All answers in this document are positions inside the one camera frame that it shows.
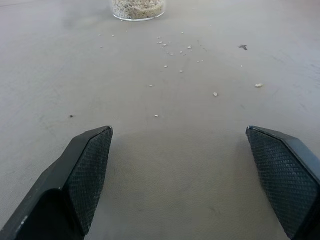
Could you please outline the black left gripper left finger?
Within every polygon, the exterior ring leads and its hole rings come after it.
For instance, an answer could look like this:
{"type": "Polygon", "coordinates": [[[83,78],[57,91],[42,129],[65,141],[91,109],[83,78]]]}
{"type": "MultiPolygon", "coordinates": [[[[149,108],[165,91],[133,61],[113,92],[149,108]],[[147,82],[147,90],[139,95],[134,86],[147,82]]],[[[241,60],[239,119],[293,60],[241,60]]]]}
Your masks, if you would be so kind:
{"type": "Polygon", "coordinates": [[[0,240],[84,240],[103,190],[109,125],[75,136],[0,230],[0,240]]]}

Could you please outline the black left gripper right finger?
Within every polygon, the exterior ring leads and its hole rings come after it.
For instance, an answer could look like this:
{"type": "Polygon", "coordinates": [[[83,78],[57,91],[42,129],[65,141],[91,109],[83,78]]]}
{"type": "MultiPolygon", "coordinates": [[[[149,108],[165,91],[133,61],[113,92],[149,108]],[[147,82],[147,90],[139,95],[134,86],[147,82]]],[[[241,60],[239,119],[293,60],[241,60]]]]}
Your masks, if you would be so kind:
{"type": "Polygon", "coordinates": [[[260,184],[290,240],[320,240],[320,159],[298,138],[250,125],[260,184]]]}

